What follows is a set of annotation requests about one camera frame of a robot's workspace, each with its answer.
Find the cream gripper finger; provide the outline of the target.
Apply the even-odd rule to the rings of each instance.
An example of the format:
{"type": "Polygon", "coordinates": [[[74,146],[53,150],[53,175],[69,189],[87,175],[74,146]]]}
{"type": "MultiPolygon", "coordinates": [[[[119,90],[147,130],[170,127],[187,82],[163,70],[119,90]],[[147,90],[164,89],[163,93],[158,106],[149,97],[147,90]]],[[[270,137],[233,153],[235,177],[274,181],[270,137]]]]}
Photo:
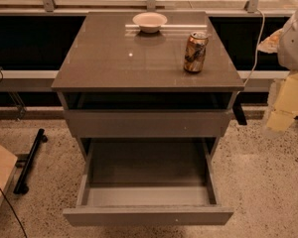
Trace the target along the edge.
{"type": "Polygon", "coordinates": [[[284,132],[298,116],[298,72],[288,75],[279,88],[266,127],[274,132],[284,132]]]}

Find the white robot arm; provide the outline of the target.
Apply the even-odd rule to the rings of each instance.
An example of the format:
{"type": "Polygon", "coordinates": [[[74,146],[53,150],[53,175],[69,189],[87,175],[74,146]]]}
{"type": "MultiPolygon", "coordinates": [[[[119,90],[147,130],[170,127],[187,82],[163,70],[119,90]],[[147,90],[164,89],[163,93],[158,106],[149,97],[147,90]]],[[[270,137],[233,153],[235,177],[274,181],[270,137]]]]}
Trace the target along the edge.
{"type": "Polygon", "coordinates": [[[268,54],[277,53],[279,64],[289,70],[288,76],[280,82],[265,125],[270,131],[281,133],[298,116],[298,9],[283,28],[262,41],[258,49],[268,54]]]}

